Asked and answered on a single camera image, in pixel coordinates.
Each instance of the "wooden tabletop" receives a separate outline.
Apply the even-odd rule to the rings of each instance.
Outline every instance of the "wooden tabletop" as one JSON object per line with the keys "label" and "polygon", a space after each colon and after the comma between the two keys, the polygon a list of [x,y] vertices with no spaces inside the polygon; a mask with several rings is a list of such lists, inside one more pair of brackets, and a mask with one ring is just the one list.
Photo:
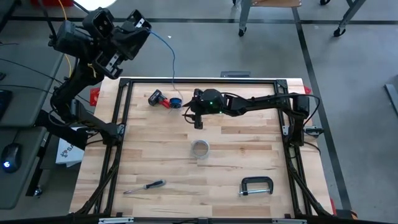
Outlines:
{"label": "wooden tabletop", "polygon": [[[119,80],[106,79],[101,86],[95,116],[105,122],[111,121],[118,83]],[[287,79],[287,83],[289,92],[304,93],[301,79]],[[216,88],[245,98],[274,94],[271,85],[259,84],[176,84],[175,87],[180,90],[184,102],[191,99],[194,88]],[[277,110],[252,111],[238,118],[223,114],[202,116],[204,128],[197,130],[181,116],[185,110],[170,111],[161,105],[150,106],[147,99],[156,89],[167,98],[179,97],[171,84],[134,84],[113,214],[123,212],[124,216],[173,218],[293,215]],[[207,159],[196,159],[190,154],[194,140],[210,143]],[[306,141],[316,144],[310,138]],[[104,152],[105,146],[101,143],[86,148],[71,212],[81,208],[97,188]],[[309,189],[331,212],[319,152],[306,145],[301,147],[301,153]],[[240,197],[240,182],[244,177],[252,176],[269,176],[274,181],[274,193]],[[157,179],[165,179],[167,184],[123,195],[126,190]],[[262,187],[249,185],[249,188]],[[297,192],[300,208],[304,211],[298,187]],[[102,208],[106,205],[107,192],[104,195]]]}

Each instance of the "concrete floor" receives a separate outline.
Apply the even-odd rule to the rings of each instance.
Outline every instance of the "concrete floor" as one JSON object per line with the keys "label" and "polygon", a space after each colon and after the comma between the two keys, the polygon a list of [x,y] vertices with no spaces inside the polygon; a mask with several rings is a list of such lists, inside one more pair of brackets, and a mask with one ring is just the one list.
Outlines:
{"label": "concrete floor", "polygon": [[[126,17],[136,8],[146,18],[238,18],[239,9],[231,6],[230,0],[118,0],[110,10],[116,17]],[[318,0],[304,0],[298,13],[305,20],[340,20],[347,9],[344,0],[323,7]],[[354,20],[396,21],[397,9],[395,0],[367,0]],[[67,9],[67,13],[70,17],[84,16],[78,9]],[[61,16],[59,9],[50,9],[49,14]],[[29,7],[18,9],[16,15],[41,16],[40,11]],[[294,19],[291,9],[260,7],[252,8],[249,18]],[[174,48],[178,77],[219,77],[221,71],[247,70],[252,77],[302,78],[306,86],[314,85],[308,77],[295,24],[248,24],[242,38],[237,34],[238,25],[233,23],[152,25]],[[398,117],[383,85],[398,74],[398,26],[351,25],[340,38],[332,37],[335,29],[336,25],[303,25],[349,199],[360,219],[397,223],[398,150],[393,139],[398,133]],[[44,22],[11,21],[0,33],[0,40],[45,47],[48,34]],[[123,76],[171,76],[171,61],[170,50],[150,36],[137,58],[123,64]],[[63,62],[58,77],[67,73]],[[88,97],[88,90],[82,95]],[[314,122],[320,124],[318,116]],[[324,138],[318,143],[330,195],[341,208]],[[17,208],[0,211],[0,217],[66,214],[77,173],[49,171],[43,179],[47,187],[41,198],[21,197]]]}

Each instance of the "clamp handle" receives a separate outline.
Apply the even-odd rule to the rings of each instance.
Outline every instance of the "clamp handle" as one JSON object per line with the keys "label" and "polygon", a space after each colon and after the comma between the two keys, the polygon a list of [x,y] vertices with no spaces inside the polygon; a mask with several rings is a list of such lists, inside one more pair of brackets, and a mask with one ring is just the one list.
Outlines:
{"label": "clamp handle", "polygon": [[242,192],[243,195],[248,195],[248,184],[250,183],[267,183],[269,187],[269,193],[272,194],[272,191],[274,190],[274,182],[272,181],[271,178],[269,177],[245,177],[242,180],[241,187],[242,187]]}

